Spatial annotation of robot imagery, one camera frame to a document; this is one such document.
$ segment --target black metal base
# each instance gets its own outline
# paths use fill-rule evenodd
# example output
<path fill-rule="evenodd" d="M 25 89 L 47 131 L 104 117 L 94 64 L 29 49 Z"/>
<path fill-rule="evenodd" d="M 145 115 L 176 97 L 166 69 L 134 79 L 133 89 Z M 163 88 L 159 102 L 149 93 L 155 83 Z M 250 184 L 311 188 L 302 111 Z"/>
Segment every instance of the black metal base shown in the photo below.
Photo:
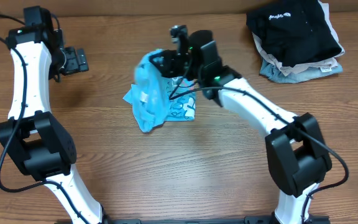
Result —
<path fill-rule="evenodd" d="M 329 217 L 316 217 L 310 215 L 306 221 L 309 224 L 331 224 Z M 58 222 L 55 224 L 71 224 L 71 222 Z M 280 224 L 272 215 L 249 216 L 245 218 L 222 218 L 209 220 L 159 220 L 159 221 L 141 221 L 139 219 L 131 220 L 104 220 L 103 224 Z"/>
<path fill-rule="evenodd" d="M 331 224 L 329 217 L 316 217 L 309 216 L 309 219 L 306 221 L 307 224 Z M 274 213 L 271 215 L 261 215 L 261 216 L 250 216 L 244 219 L 244 224 L 281 224 L 275 217 Z"/>

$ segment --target brown cardboard wall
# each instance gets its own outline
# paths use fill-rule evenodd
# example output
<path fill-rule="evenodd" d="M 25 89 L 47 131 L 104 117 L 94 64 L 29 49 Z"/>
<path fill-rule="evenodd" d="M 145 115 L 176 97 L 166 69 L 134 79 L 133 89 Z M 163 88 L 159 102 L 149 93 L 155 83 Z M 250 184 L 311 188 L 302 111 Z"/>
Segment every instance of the brown cardboard wall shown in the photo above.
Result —
<path fill-rule="evenodd" d="M 58 16 L 115 16 L 239 13 L 274 0 L 0 0 L 0 12 L 21 17 L 41 5 Z M 332 12 L 358 11 L 358 0 L 323 0 Z"/>

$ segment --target printed logo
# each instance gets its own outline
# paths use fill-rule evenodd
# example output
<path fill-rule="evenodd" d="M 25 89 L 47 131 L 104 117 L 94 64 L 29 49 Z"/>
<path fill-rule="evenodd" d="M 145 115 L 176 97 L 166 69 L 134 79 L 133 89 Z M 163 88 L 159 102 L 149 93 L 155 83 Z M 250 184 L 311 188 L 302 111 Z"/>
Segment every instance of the printed logo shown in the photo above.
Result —
<path fill-rule="evenodd" d="M 279 19 L 279 18 L 283 18 L 284 16 L 291 17 L 291 14 L 290 14 L 289 12 L 286 12 L 286 13 L 284 13 L 284 14 L 279 14 L 279 15 L 277 15 L 277 16 L 272 16 L 272 15 L 270 15 L 270 16 L 268 17 L 268 19 L 269 19 L 269 20 Z"/>

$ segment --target white cloth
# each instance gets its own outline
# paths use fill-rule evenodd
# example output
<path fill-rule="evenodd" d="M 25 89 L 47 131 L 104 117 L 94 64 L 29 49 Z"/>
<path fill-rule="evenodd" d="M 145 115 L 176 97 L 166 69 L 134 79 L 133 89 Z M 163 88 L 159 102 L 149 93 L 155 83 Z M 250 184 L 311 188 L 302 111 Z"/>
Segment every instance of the white cloth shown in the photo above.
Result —
<path fill-rule="evenodd" d="M 342 45 L 339 43 L 339 37 L 336 34 L 333 25 L 331 24 L 331 22 L 329 21 L 329 4 L 328 3 L 322 3 L 321 1 L 318 1 L 321 5 L 321 7 L 323 8 L 324 11 L 324 17 L 326 19 L 327 25 L 329 27 L 329 29 L 331 30 L 331 35 L 334 37 L 334 39 L 336 40 L 336 42 L 338 43 L 338 45 L 342 48 L 342 52 L 339 53 L 337 56 L 335 57 L 339 57 L 342 56 L 345 53 L 344 48 L 342 47 Z M 255 34 L 252 34 L 254 36 L 254 42 L 255 42 L 255 46 L 256 49 L 258 50 L 259 54 L 268 62 L 271 63 L 272 65 L 275 65 L 285 76 L 294 73 L 294 74 L 298 74 L 301 72 L 306 71 L 309 67 L 330 67 L 330 68 L 334 68 L 338 66 L 338 62 L 336 61 L 335 58 L 329 58 L 327 60 L 323 60 L 320 62 L 312 62 L 312 63 L 303 63 L 303 64 L 298 64 L 295 65 L 294 67 L 283 67 L 283 63 L 279 62 L 274 55 L 272 54 L 268 54 L 263 48 L 262 48 L 262 40 L 256 36 Z"/>

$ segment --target black mounting bracket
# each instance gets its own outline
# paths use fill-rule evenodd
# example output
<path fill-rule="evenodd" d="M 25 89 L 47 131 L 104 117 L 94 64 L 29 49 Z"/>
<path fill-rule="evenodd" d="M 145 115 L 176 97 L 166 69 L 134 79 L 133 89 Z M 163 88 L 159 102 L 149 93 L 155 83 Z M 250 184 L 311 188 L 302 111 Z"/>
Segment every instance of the black mounting bracket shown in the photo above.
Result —
<path fill-rule="evenodd" d="M 11 117 L 0 123 L 0 143 L 5 146 L 17 121 Z M 37 131 L 40 139 L 25 141 Z M 51 112 L 35 112 L 22 119 L 7 152 L 23 175 L 34 180 L 44 180 L 57 174 L 70 174 L 71 164 L 76 161 L 74 141 Z"/>
<path fill-rule="evenodd" d="M 280 130 L 272 130 L 265 142 L 272 179 L 284 193 L 298 197 L 313 183 L 322 182 L 332 163 L 327 150 L 294 131 L 295 126 L 324 144 L 316 118 L 306 113 L 294 120 Z M 303 145 L 293 151 L 292 139 L 303 141 Z"/>

